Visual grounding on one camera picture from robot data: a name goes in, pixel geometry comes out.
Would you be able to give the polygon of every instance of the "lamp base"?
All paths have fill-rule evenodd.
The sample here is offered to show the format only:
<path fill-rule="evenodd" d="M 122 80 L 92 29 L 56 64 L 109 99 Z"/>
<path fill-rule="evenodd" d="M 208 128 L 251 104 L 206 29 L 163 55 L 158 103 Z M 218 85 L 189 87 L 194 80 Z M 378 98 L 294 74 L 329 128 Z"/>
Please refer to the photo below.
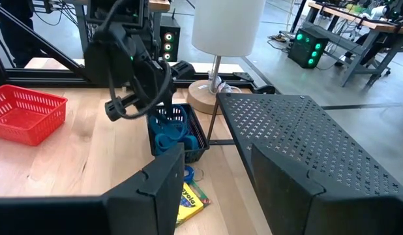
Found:
<path fill-rule="evenodd" d="M 197 111 L 205 114 L 213 114 L 216 95 L 209 91 L 209 81 L 199 80 L 193 82 L 188 87 L 187 102 Z M 217 114 L 222 114 L 220 108 L 217 110 Z"/>

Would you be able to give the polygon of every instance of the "workbench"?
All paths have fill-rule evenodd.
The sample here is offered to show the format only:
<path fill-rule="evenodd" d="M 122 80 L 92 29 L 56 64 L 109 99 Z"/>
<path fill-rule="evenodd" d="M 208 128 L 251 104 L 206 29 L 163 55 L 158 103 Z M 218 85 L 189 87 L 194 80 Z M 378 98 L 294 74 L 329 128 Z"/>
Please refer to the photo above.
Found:
<path fill-rule="evenodd" d="M 212 64 L 195 63 L 196 72 Z M 30 69 L 64 69 L 55 60 L 34 58 Z M 221 73 L 242 71 L 221 65 Z M 0 139 L 0 197 L 99 195 L 129 178 L 154 159 L 145 118 L 111 122 L 104 103 L 108 89 L 38 89 L 64 96 L 67 118 L 38 147 Z M 174 103 L 186 102 L 179 89 Z M 136 112 L 130 107 L 128 113 Z M 211 116 L 196 112 L 207 133 Z M 216 118 L 212 139 L 230 139 L 222 116 Z M 198 182 L 212 204 L 176 229 L 175 234 L 271 234 L 235 146 L 211 146 L 191 164 L 204 171 Z"/>
<path fill-rule="evenodd" d="M 384 57 L 383 61 L 375 69 L 366 68 L 362 66 L 360 62 L 363 60 L 371 45 L 376 41 L 379 33 L 394 33 L 395 26 L 387 25 L 384 23 L 368 22 L 366 20 L 363 20 L 361 22 L 362 18 L 358 15 L 352 16 L 348 14 L 349 12 L 342 12 L 338 10 L 333 10 L 329 7 L 323 7 L 314 1 L 309 2 L 308 5 L 310 6 L 310 11 L 306 17 L 305 22 L 303 23 L 303 27 L 313 27 L 313 30 L 327 37 L 331 42 L 341 48 L 346 49 L 347 51 L 350 51 L 355 55 L 353 59 L 344 58 L 344 60 L 340 60 L 340 62 L 343 62 L 345 65 L 348 66 L 348 69 L 343 74 L 343 79 L 340 84 L 341 86 L 345 86 L 346 83 L 352 79 L 354 74 L 371 74 L 370 80 L 368 81 L 367 85 L 372 85 L 381 76 L 381 73 L 387 68 L 388 64 L 403 46 L 403 27 L 401 27 L 398 32 L 396 42 L 393 44 L 392 48 Z M 332 22 L 327 29 L 314 24 L 316 16 L 322 8 L 324 12 L 333 15 Z M 335 28 L 335 25 L 339 18 L 343 18 L 357 24 L 361 23 L 362 26 L 369 28 L 369 35 L 362 46 L 342 37 L 342 35 L 332 33 L 332 30 Z M 336 60 L 339 60 L 339 56 L 335 56 L 333 54 L 328 55 Z"/>
<path fill-rule="evenodd" d="M 170 2 L 168 0 L 148 0 L 149 10 L 153 13 L 154 17 L 154 35 L 160 35 L 160 23 L 162 12 L 170 10 Z M 80 40 L 82 42 L 83 52 L 89 44 L 89 30 L 85 21 L 84 6 L 87 6 L 89 0 L 64 0 L 68 4 L 74 5 L 74 10 L 77 17 L 78 31 L 80 32 Z"/>

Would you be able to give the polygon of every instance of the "gray floor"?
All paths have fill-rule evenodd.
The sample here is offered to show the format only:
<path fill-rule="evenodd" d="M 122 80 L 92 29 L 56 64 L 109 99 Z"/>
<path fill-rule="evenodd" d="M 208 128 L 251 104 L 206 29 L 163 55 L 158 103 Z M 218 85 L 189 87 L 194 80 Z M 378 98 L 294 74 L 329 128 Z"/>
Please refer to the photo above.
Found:
<path fill-rule="evenodd" d="M 213 56 L 191 45 L 194 9 L 186 0 L 175 0 L 176 19 L 181 25 L 179 59 L 190 62 L 212 62 Z M 287 28 L 289 0 L 267 0 L 256 36 L 254 51 L 246 58 L 224 58 L 224 63 L 237 63 L 249 72 L 259 86 L 263 76 L 285 95 L 310 95 L 322 106 L 353 104 L 401 104 L 394 108 L 362 108 L 331 110 L 328 113 L 349 132 L 377 161 L 403 184 L 403 53 L 390 64 L 392 73 L 383 76 L 369 90 L 364 90 L 367 76 L 356 76 L 346 87 L 338 85 L 342 69 L 305 70 L 287 58 L 284 52 L 272 48 L 267 36 Z M 59 13 L 41 15 L 55 23 Z M 62 18 L 58 26 L 46 25 L 34 17 L 35 31 L 73 58 L 81 58 L 78 31 L 71 22 Z M 3 61 L 6 61 L 0 49 Z M 323 57 L 318 65 L 329 68 L 334 60 Z"/>

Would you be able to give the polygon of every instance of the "light wood tabletop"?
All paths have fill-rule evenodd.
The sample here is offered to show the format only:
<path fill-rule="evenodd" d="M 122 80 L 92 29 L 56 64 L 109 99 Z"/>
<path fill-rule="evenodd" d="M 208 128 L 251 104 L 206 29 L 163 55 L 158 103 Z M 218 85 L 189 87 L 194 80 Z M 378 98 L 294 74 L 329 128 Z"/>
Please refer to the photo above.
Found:
<path fill-rule="evenodd" d="M 322 6 L 317 4 L 315 1 L 310 1 L 308 3 L 308 5 L 310 7 L 316 8 L 316 9 L 322 9 Z M 340 12 L 337 10 L 333 10 L 329 7 L 325 7 L 323 8 L 324 12 L 327 12 L 329 14 L 335 15 L 335 16 L 339 16 L 340 18 L 355 22 L 355 23 L 359 23 L 361 21 L 361 17 L 358 16 L 351 16 L 349 14 L 347 14 L 347 12 Z M 372 23 L 372 22 L 368 22 L 366 20 L 363 20 L 362 22 L 363 26 L 369 27 L 370 29 L 374 29 L 376 31 L 380 31 L 380 32 L 386 32 L 386 33 L 392 33 L 395 31 L 395 26 L 393 25 L 387 25 L 384 23 Z M 403 27 L 400 29 L 399 33 L 403 34 Z"/>
<path fill-rule="evenodd" d="M 89 0 L 71 0 L 81 5 L 87 5 Z M 170 2 L 168 0 L 149 0 L 149 10 L 151 11 L 169 11 Z"/>
<path fill-rule="evenodd" d="M 211 66 L 195 67 L 197 72 L 206 72 L 203 68 Z M 42 59 L 34 59 L 28 67 L 61 68 Z M 237 67 L 221 66 L 220 72 L 235 72 L 232 68 Z M 107 89 L 38 90 L 68 99 L 66 121 L 38 147 L 0 139 L 0 197 L 99 195 L 154 159 L 144 117 L 108 119 L 104 111 L 104 103 L 110 99 Z M 184 103 L 186 97 L 187 90 L 179 89 L 173 101 Z M 211 116 L 196 114 L 207 133 Z M 212 139 L 230 138 L 224 118 L 218 116 Z M 204 171 L 198 184 L 212 204 L 178 227 L 175 234 L 271 234 L 235 146 L 211 146 L 192 166 Z"/>

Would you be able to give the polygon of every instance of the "blue tape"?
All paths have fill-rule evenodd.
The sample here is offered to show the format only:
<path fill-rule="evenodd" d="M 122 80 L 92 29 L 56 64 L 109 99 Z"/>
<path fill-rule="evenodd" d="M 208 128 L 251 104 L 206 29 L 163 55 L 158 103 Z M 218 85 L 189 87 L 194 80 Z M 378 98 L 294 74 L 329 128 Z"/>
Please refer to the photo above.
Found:
<path fill-rule="evenodd" d="M 184 166 L 184 172 L 188 172 L 187 175 L 184 175 L 184 182 L 190 183 L 194 178 L 194 169 L 191 166 Z"/>
<path fill-rule="evenodd" d="M 149 117 L 149 126 L 155 133 L 155 155 L 158 156 L 167 151 L 178 142 L 184 143 L 185 150 L 196 150 L 199 148 L 197 138 L 190 134 L 187 123 L 187 114 L 181 105 L 175 104 L 173 108 L 180 110 L 183 120 L 168 120 L 161 115 Z"/>

